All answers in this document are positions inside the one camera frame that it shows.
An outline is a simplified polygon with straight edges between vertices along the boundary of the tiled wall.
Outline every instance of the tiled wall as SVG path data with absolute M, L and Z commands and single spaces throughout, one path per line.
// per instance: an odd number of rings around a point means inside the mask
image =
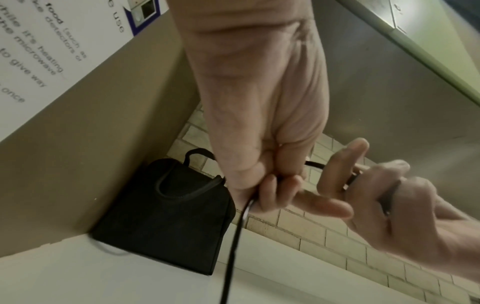
M 167 156 L 183 161 L 185 153 L 195 147 L 212 149 L 201 106 L 192 114 Z M 342 147 L 335 139 L 322 135 L 315 144 L 311 160 L 326 163 Z M 362 162 L 370 166 L 375 164 L 367 158 Z M 191 166 L 210 176 L 222 175 L 217 164 L 204 156 L 194 156 Z M 321 173 L 321 170 L 309 169 L 304 188 L 316 192 Z M 427 303 L 470 304 L 469 294 L 480 296 L 480 287 L 474 282 L 430 271 L 373 249 L 339 219 L 305 214 L 289 206 L 284 210 L 250 215 L 246 228 Z

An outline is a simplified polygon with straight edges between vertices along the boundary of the sign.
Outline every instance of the sign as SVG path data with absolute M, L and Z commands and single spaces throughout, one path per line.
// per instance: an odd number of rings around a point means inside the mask
M 0 0 L 0 141 L 167 10 L 166 0 Z

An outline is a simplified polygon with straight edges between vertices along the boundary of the black bag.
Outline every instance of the black bag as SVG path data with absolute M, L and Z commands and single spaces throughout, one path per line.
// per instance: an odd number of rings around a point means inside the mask
M 136 175 L 90 232 L 93 239 L 149 258 L 211 275 L 235 205 L 220 176 L 160 159 Z

